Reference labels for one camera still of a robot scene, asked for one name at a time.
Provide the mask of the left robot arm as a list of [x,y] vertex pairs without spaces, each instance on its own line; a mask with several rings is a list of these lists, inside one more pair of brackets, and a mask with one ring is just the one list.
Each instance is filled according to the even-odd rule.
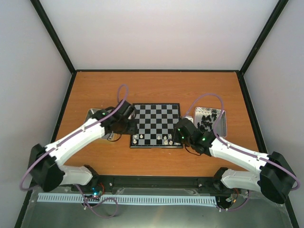
[[113,108],[99,109],[87,121],[64,138],[46,146],[35,145],[29,160],[30,175],[44,192],[61,185],[81,185],[94,191],[99,185],[98,173],[89,165],[66,166],[66,161],[91,142],[111,133],[133,135],[137,131],[136,108],[121,101]]

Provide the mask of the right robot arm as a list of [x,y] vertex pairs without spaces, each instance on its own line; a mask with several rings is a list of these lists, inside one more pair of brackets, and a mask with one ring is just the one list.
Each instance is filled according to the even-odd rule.
[[255,152],[219,137],[213,131],[201,131],[187,118],[174,125],[173,141],[193,149],[197,155],[224,159],[244,171],[223,168],[220,182],[229,189],[238,188],[262,193],[268,200],[284,204],[290,191],[299,183],[285,157],[278,153]]

